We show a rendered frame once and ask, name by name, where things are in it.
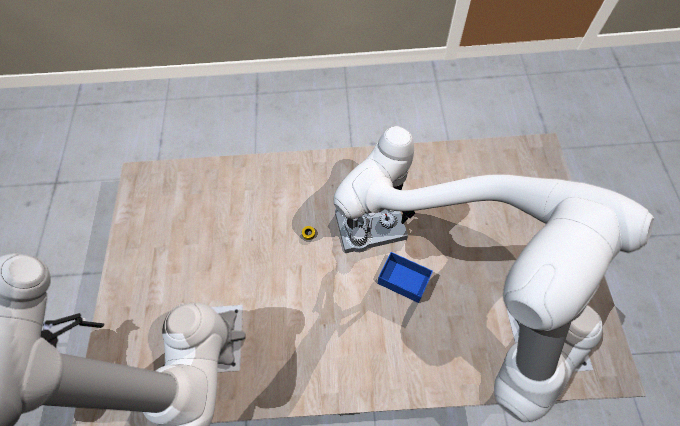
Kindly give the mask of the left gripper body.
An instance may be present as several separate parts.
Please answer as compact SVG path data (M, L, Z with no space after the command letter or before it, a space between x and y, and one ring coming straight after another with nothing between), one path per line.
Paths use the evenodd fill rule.
M46 337L48 337L48 336L51 335L51 334L53 334L53 333L52 333L51 331L47 330L47 329L46 329L46 330L42 330L42 332L41 332L41 338L44 338L44 339L45 339ZM49 340L49 341L47 341L47 342L49 342L51 345L53 345L55 348L57 348L58 338L57 338L57 337L54 337L53 339L51 339L51 340Z

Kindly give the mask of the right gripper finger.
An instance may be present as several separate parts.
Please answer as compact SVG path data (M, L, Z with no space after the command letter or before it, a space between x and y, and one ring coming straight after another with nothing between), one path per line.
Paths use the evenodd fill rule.
M415 211L402 211L402 212L403 212L401 221L402 224L404 224L407 221L408 217L411 218L415 214Z

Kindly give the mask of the blue open tray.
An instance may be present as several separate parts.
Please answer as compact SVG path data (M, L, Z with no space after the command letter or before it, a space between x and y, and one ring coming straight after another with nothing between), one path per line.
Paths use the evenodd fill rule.
M424 266L390 252L378 277L378 284L419 303L431 272L433 271Z

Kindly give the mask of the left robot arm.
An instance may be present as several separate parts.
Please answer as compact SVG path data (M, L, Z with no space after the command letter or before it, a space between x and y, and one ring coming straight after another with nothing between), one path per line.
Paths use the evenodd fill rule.
M152 371L63 354L41 338L50 282L39 258L0 257L0 426L42 405L143 412L156 426L210 426L218 364L231 365L233 342L246 339L233 331L234 311L219 313L225 329L205 304L174 307L162 328L165 366Z

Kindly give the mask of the white gear with red arrow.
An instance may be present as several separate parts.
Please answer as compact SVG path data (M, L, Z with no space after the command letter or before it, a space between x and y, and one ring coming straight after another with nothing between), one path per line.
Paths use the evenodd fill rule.
M380 217L381 219L379 219L380 220L379 223L381 223L380 225L382 225L382 227L384 226L384 228L393 227L393 225L395 224L395 216L393 215L393 213L391 214L391 212L390 213L385 212L385 214L384 213L382 213L382 214L383 214L383 215L381 215L382 217ZM386 221L386 220L389 220L389 221Z

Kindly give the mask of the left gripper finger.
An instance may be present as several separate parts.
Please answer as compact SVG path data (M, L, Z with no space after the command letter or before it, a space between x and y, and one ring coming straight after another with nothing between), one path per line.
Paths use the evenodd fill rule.
M105 323L88 322L88 321L86 321L85 318L81 318L81 314L78 313L78 314L74 314L74 315L67 316L67 317L64 317L64 318L61 318L61 319L57 319L57 320L47 320L43 323L44 330L46 330L46 329L48 330L52 326L59 325L59 324L69 322L69 321L72 321L72 320L75 320L75 322L73 322L72 324L62 328L61 330L49 335L48 337L45 338L45 340L49 341L56 336L58 337L58 335L65 333L66 331L72 329L73 327L75 327L77 325L102 328L105 324Z

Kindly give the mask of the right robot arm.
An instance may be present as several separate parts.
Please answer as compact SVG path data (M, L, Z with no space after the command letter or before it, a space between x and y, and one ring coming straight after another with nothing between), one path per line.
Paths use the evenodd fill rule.
M574 370L600 342L602 321L588 303L619 251L630 253L648 243L654 217L617 192L560 179L498 174L413 190L393 188L406 181L413 157L411 133L400 126L388 128L341 182L334 206L344 218L356 219L384 209L499 201L546 224L505 280L503 301L520 330L494 384L503 410L521 422L536 421L550 411Z

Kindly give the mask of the yellow ring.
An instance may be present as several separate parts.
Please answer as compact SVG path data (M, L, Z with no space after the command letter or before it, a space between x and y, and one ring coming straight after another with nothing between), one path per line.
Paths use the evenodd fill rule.
M311 231L312 233L311 233L310 235L306 235L306 232L307 232L307 231ZM302 230L302 236L303 236L303 238L306 239L306 240L311 240L311 239L313 239L313 238L315 237L315 230L314 230L314 228L311 227L311 226L306 226L306 227L304 227L303 230Z

